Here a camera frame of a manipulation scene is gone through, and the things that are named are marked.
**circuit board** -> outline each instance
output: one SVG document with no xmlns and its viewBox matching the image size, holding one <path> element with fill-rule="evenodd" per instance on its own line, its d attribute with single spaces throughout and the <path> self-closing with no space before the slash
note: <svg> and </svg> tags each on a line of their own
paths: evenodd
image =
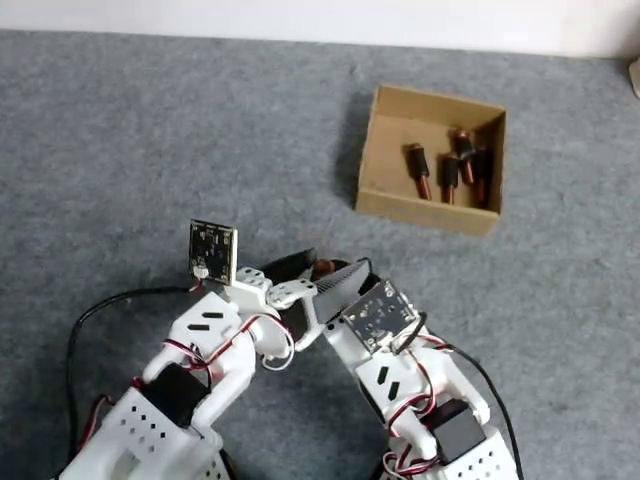
<svg viewBox="0 0 640 480">
<path fill-rule="evenodd" d="M 347 307 L 342 318 L 373 353 L 388 346 L 418 317 L 404 295 L 389 280 L 382 280 Z"/>
<path fill-rule="evenodd" d="M 201 280 L 230 285 L 236 276 L 238 232 L 235 228 L 191 220 L 189 270 Z"/>
</svg>

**gray carpet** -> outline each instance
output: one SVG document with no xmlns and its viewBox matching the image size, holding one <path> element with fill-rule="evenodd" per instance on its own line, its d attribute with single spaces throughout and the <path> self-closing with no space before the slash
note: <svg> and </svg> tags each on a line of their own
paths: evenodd
<svg viewBox="0 0 640 480">
<path fill-rule="evenodd" d="M 507 106 L 490 236 L 353 211 L 383 82 Z M 370 256 L 485 364 L 528 479 L 636 478 L 639 128 L 614 61 L 0 33 L 0 478 L 61 465 L 74 317 L 125 289 L 189 284 L 192 217 L 236 225 L 242 264 L 308 246 Z M 87 325 L 83 414 L 124 391 L 192 301 L 136 300 Z M 282 374 L 259 372 L 218 428 L 249 479 L 366 479 L 384 449 L 323 341 Z"/>
</svg>

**black wire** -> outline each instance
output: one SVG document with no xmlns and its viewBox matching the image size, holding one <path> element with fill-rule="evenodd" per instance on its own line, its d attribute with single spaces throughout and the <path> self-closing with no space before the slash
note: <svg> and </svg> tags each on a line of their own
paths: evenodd
<svg viewBox="0 0 640 480">
<path fill-rule="evenodd" d="M 99 312 L 109 305 L 119 302 L 121 300 L 128 300 L 134 297 L 144 297 L 147 295 L 163 295 L 167 293 L 189 293 L 189 288 L 185 287 L 156 287 L 156 288 L 140 288 L 137 290 L 130 290 L 128 292 L 119 293 L 112 297 L 102 300 L 100 303 L 95 304 L 89 310 L 84 312 L 74 323 L 71 335 L 69 336 L 69 343 L 67 344 L 67 354 L 65 357 L 65 389 L 67 396 L 67 411 L 69 414 L 69 452 L 67 459 L 69 462 L 73 460 L 77 453 L 78 446 L 78 401 L 73 389 L 73 359 L 76 353 L 76 344 L 78 342 L 78 336 L 82 326 L 89 317 Z"/>
<path fill-rule="evenodd" d="M 443 350 L 443 349 L 453 350 L 458 355 L 460 355 L 462 358 L 464 358 L 467 362 L 469 362 L 471 365 L 473 365 L 478 370 L 478 372 L 480 372 L 482 377 L 487 382 L 487 385 L 489 386 L 489 390 L 491 390 L 491 393 L 493 394 L 493 396 L 495 397 L 496 401 L 498 402 L 498 406 L 500 407 L 500 411 L 502 412 L 502 416 L 504 417 L 504 421 L 507 424 L 507 431 L 509 432 L 509 439 L 511 440 L 511 449 L 513 450 L 513 459 L 514 459 L 515 464 L 516 464 L 516 471 L 518 473 L 518 479 L 519 480 L 524 480 L 524 473 L 522 471 L 522 462 L 520 460 L 520 450 L 518 449 L 518 442 L 516 440 L 516 433 L 513 430 L 513 425 L 511 423 L 511 417 L 509 416 L 509 412 L 507 411 L 507 406 L 502 401 L 502 397 L 500 397 L 500 394 L 498 393 L 498 390 L 496 389 L 495 385 L 491 381 L 491 377 L 489 377 L 489 374 L 482 367 L 482 365 L 480 365 L 480 362 L 478 360 L 473 358 L 471 355 L 465 353 L 463 350 L 460 350 L 455 345 L 447 343 L 446 345 L 442 345 L 442 346 L 437 347 L 437 349 L 438 350 Z"/>
<path fill-rule="evenodd" d="M 402 342 L 402 345 L 400 345 L 398 349 L 395 351 L 396 355 L 398 355 L 402 350 L 404 350 L 409 345 L 411 345 L 411 342 L 413 342 L 416 339 L 416 337 L 418 336 L 418 333 L 420 333 L 420 329 L 424 327 L 425 323 L 427 323 L 427 314 L 425 312 L 420 312 L 420 320 L 418 321 L 416 328 L 413 329 L 413 332 L 411 332 L 411 335 L 409 335 L 407 339 L 404 342 Z"/>
</svg>

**robotic arm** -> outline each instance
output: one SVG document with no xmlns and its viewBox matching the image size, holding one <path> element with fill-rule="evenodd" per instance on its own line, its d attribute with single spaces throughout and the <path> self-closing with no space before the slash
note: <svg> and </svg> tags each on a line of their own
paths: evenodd
<svg viewBox="0 0 640 480">
<path fill-rule="evenodd" d="M 238 478 L 215 421 L 249 386 L 256 355 L 284 369 L 320 336 L 389 430 L 376 480 L 518 478 L 487 402 L 391 282 L 366 260 L 315 281 L 293 270 L 240 268 L 179 317 L 60 480 Z"/>
</svg>

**cardboard box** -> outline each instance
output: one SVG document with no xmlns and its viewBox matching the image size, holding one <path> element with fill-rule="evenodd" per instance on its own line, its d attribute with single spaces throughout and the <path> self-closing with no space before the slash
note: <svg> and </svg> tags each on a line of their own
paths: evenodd
<svg viewBox="0 0 640 480">
<path fill-rule="evenodd" d="M 452 151 L 451 133 L 473 132 L 474 144 L 493 150 L 493 176 L 489 200 L 479 208 L 472 186 L 459 181 L 453 205 L 442 203 L 439 158 Z M 392 220 L 457 232 L 485 235 L 500 219 L 506 110 L 464 98 L 425 93 L 388 85 L 373 99 L 367 140 L 358 181 L 356 210 Z M 431 201 L 418 194 L 405 151 L 407 145 L 424 147 L 429 165 Z"/>
</svg>

